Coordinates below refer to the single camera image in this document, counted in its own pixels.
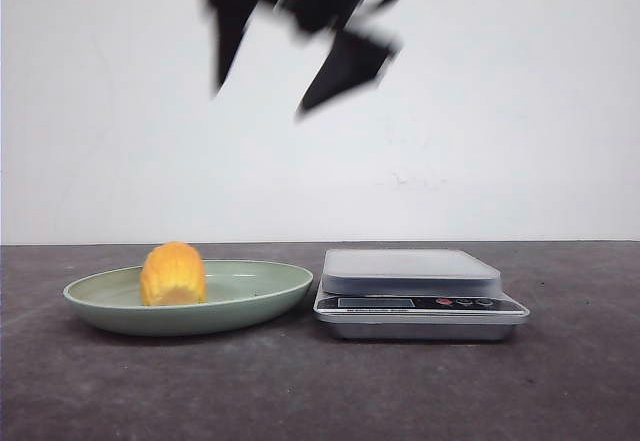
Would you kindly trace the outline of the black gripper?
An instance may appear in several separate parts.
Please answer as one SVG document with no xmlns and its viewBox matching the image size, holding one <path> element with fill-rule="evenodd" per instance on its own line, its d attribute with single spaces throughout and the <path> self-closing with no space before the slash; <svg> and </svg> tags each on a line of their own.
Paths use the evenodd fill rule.
<svg viewBox="0 0 640 441">
<path fill-rule="evenodd" d="M 266 5 L 291 14 L 307 38 L 332 38 L 330 50 L 296 107 L 307 116 L 331 101 L 376 83 L 400 52 L 400 43 L 375 32 L 345 28 L 397 0 L 207 0 L 215 19 L 214 89 L 224 85 L 254 9 Z"/>
</svg>

